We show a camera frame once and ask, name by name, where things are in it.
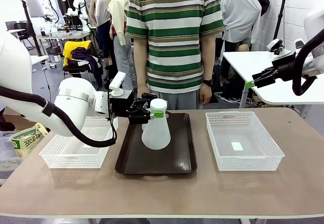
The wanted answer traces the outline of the white table with grey leg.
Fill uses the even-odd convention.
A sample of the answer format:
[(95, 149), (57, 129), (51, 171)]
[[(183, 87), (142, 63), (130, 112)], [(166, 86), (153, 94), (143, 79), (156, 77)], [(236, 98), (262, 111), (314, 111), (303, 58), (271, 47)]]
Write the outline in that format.
[[(256, 52), (224, 52), (223, 57), (237, 71), (245, 82), (253, 80), (252, 75), (272, 66), (275, 55), (268, 51)], [(254, 92), (267, 104), (272, 105), (315, 105), (324, 104), (324, 74), (317, 79), (301, 96), (294, 94), (292, 81), (277, 79), (266, 87), (253, 87)]]

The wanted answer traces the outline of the mannequin in white dress shirt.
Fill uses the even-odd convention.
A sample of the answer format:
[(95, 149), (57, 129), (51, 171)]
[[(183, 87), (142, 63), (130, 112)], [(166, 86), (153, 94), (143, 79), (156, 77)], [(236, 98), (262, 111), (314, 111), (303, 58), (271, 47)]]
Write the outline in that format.
[(222, 0), (222, 39), (226, 52), (236, 51), (236, 47), (243, 42), (251, 45), (257, 40), (261, 11), (258, 0)]

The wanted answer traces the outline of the black office chair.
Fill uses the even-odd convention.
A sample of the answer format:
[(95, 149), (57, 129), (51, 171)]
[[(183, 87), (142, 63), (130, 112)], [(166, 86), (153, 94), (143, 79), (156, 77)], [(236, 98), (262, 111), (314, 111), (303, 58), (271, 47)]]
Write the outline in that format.
[(17, 35), (18, 35), (18, 39), (26, 46), (26, 44), (25, 44), (25, 41), (27, 41), (27, 42), (29, 42), (29, 44), (31, 45), (31, 48), (29, 48), (29, 50), (30, 49), (33, 49), (34, 48), (34, 45), (29, 41), (29, 37), (30, 37), (30, 35), (29, 35), (29, 33), (28, 33), (28, 31), (27, 31), (27, 23), (26, 22), (18, 22), (18, 23), (15, 23), (14, 24), (14, 28), (15, 29), (19, 29), (19, 30), (21, 30), (22, 29), (22, 31), (19, 31), (19, 32), (17, 32)]

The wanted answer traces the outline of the green yellow snack bag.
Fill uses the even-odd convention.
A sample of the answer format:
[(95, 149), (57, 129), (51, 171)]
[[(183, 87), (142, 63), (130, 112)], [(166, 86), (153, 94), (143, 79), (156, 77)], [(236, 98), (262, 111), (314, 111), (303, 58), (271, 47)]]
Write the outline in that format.
[(38, 145), (40, 140), (48, 135), (48, 130), (41, 123), (33, 127), (21, 130), (11, 136), (16, 155), (21, 158), (27, 157)]

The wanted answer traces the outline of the white perforated basket with label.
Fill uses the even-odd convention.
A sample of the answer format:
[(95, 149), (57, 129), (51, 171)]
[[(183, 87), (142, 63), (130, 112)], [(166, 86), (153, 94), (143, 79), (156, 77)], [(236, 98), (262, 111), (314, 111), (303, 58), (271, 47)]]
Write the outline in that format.
[[(207, 131), (220, 171), (275, 171), (285, 154), (252, 111), (206, 113)], [(234, 151), (240, 142), (243, 151)]]

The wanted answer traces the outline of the cluttered background desk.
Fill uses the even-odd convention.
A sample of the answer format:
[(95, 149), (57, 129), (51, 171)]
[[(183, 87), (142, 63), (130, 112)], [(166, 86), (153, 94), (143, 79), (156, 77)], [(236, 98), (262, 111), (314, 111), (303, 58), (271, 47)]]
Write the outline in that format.
[(37, 42), (40, 46), (40, 51), (42, 55), (47, 55), (46, 47), (50, 47), (53, 45), (59, 46), (61, 50), (67, 41), (87, 41), (91, 39), (90, 32), (83, 31), (60, 31), (54, 33), (45, 34), (45, 36), (39, 34), (36, 35)]

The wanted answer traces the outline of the person's left forearm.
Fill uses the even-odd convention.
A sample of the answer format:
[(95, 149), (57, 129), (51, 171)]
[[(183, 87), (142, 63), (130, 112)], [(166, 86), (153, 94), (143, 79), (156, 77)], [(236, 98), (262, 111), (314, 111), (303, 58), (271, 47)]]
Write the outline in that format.
[(211, 80), (215, 64), (216, 36), (203, 36), (201, 39), (201, 58), (204, 71), (204, 80)]

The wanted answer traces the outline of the grey board screen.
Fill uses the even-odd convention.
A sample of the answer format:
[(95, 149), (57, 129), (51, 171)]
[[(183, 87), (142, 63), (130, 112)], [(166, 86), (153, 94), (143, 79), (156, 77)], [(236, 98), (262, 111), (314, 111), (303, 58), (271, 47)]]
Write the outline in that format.
[(44, 16), (44, 0), (25, 0), (31, 18)]

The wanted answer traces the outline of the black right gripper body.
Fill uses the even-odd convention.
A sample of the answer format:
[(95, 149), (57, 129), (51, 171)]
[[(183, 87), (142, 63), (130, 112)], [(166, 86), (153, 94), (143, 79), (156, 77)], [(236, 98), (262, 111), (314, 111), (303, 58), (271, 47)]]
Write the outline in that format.
[(301, 79), (304, 60), (302, 60), (296, 53), (290, 54), (285, 57), (275, 57), (272, 61), (273, 67), (276, 72), (272, 78), (281, 79), (284, 82)]

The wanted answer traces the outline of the mannequin in white tank top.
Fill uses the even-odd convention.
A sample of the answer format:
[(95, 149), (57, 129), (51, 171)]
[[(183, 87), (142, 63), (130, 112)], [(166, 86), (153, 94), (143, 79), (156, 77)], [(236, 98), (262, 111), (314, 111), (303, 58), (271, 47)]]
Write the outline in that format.
[(103, 58), (108, 64), (109, 59), (109, 29), (110, 29), (110, 13), (107, 9), (108, 0), (91, 0), (90, 16), (97, 26), (97, 35), (99, 47), (103, 53)]

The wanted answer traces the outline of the brown cardboard box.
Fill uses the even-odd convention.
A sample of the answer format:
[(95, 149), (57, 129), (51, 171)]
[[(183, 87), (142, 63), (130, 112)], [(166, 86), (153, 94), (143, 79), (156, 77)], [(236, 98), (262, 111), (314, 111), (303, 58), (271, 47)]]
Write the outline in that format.
[(30, 121), (22, 114), (6, 107), (3, 113), (6, 122), (12, 123), (17, 130), (24, 130), (33, 127), (36, 122)]

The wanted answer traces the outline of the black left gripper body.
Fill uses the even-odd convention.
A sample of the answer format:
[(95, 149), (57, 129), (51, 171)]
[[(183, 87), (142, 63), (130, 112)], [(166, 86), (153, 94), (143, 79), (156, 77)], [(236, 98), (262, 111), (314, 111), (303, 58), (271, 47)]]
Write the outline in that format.
[(130, 90), (124, 91), (119, 97), (109, 96), (110, 112), (116, 117), (128, 118), (128, 110), (134, 102), (134, 92)]

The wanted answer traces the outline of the person's right hand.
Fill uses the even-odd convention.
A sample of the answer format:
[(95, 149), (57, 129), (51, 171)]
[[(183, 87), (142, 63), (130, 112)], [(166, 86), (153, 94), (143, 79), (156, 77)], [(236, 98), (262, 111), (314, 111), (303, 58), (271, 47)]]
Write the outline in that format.
[(138, 86), (137, 97), (141, 98), (143, 93), (150, 93), (150, 90), (147, 86)]

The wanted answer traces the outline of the black tripod stand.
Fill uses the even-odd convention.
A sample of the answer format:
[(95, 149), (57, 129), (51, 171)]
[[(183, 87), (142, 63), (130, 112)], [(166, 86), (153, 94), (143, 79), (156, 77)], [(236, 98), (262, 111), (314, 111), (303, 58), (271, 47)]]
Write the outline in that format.
[(280, 7), (280, 11), (279, 11), (279, 14), (277, 17), (277, 23), (276, 23), (276, 27), (275, 27), (275, 31), (274, 31), (274, 35), (273, 35), (273, 40), (277, 39), (277, 36), (278, 36), (281, 20), (284, 15), (285, 3), (286, 3), (286, 0), (281, 1), (281, 7)]
[(25, 16), (26, 16), (26, 20), (27, 20), (27, 25), (26, 25), (27, 31), (31, 35), (31, 37), (33, 38), (33, 41), (34, 41), (35, 48), (37, 50), (38, 56), (42, 56), (42, 52), (41, 52), (40, 47), (39, 47), (39, 44), (37, 42), (36, 34), (34, 32), (33, 25), (32, 25), (32, 22), (30, 20), (30, 16), (29, 16), (29, 13), (28, 13), (28, 10), (27, 10), (26, 1), (21, 0), (21, 3), (22, 3), (22, 6), (23, 6), (23, 9), (24, 9), (24, 13), (25, 13)]

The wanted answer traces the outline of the person's left hand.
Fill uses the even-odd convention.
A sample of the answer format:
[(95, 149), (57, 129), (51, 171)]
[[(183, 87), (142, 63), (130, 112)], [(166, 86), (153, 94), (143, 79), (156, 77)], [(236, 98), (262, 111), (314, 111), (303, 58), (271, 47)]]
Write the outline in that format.
[(201, 105), (206, 105), (210, 102), (212, 97), (212, 89), (206, 84), (202, 84), (199, 90), (199, 103)]

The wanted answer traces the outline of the person's right forearm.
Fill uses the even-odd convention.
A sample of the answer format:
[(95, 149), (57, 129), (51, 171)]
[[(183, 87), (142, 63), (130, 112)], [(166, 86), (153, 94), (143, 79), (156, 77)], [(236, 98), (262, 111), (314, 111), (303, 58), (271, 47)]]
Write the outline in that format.
[(147, 54), (147, 40), (134, 39), (134, 63), (138, 86), (147, 86)]

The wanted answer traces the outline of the mannequin cream shirt grey trousers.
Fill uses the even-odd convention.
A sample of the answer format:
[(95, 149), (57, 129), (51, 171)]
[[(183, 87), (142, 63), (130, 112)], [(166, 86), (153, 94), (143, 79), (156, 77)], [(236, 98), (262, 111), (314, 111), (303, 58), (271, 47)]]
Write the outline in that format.
[(108, 0), (107, 10), (111, 14), (110, 37), (113, 40), (114, 55), (118, 71), (126, 74), (123, 89), (137, 88), (135, 66), (132, 55), (132, 41), (125, 36), (129, 0)]

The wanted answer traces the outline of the black metal chair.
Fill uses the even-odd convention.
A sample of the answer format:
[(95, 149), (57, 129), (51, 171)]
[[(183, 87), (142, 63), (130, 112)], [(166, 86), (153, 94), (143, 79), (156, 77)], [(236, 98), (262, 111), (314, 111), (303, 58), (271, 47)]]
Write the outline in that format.
[(91, 68), (89, 64), (77, 66), (76, 64), (67, 65), (63, 67), (64, 77), (68, 74), (75, 78), (82, 78), (88, 80), (96, 90), (102, 88), (102, 69), (95, 67)]

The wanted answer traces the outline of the dark purple garment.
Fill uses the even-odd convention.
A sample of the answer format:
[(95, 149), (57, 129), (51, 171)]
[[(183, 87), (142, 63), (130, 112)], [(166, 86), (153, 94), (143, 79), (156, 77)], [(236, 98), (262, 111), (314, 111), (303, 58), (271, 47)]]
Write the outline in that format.
[(84, 47), (77, 47), (71, 51), (72, 59), (76, 61), (87, 61), (90, 66), (90, 71), (94, 75), (94, 78), (99, 87), (102, 87), (102, 66), (92, 55), (90, 49)]

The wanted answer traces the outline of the yellow garment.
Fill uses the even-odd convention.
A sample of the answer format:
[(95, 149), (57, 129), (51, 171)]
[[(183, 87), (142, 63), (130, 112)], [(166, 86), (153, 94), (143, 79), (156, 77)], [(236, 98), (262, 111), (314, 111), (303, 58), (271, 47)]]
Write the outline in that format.
[(78, 48), (78, 47), (82, 47), (85, 49), (88, 49), (89, 46), (92, 44), (92, 41), (88, 40), (88, 41), (82, 41), (82, 42), (73, 42), (73, 41), (67, 41), (64, 45), (64, 49), (63, 49), (63, 56), (64, 56), (64, 62), (63, 62), (63, 67), (68, 65), (68, 60), (72, 59), (72, 54), (71, 52)]

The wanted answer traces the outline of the dark brown plastic tray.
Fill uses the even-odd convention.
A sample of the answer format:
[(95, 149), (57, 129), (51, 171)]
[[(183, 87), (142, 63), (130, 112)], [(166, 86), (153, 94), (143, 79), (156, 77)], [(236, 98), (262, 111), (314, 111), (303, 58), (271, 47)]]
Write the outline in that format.
[(197, 162), (188, 113), (168, 112), (171, 141), (161, 150), (146, 147), (142, 126), (129, 125), (121, 145), (115, 171), (123, 175), (168, 176), (190, 174)]

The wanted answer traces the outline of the white perforated plastic basket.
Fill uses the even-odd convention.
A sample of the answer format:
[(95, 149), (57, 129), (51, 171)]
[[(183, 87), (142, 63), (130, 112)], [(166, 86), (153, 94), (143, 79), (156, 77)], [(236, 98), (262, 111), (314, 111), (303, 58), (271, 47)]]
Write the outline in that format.
[[(81, 132), (88, 138), (104, 141), (112, 138), (110, 122), (105, 117), (86, 117)], [(88, 146), (76, 137), (56, 134), (39, 155), (49, 168), (99, 169), (109, 148)]]

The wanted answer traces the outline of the person in green striped shirt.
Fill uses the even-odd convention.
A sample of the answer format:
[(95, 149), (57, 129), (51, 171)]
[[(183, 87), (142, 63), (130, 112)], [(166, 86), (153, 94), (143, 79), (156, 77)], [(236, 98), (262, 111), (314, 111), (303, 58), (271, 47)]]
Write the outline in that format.
[(224, 30), (220, 0), (130, 0), (126, 35), (147, 40), (147, 86), (169, 110), (198, 109), (201, 41)]

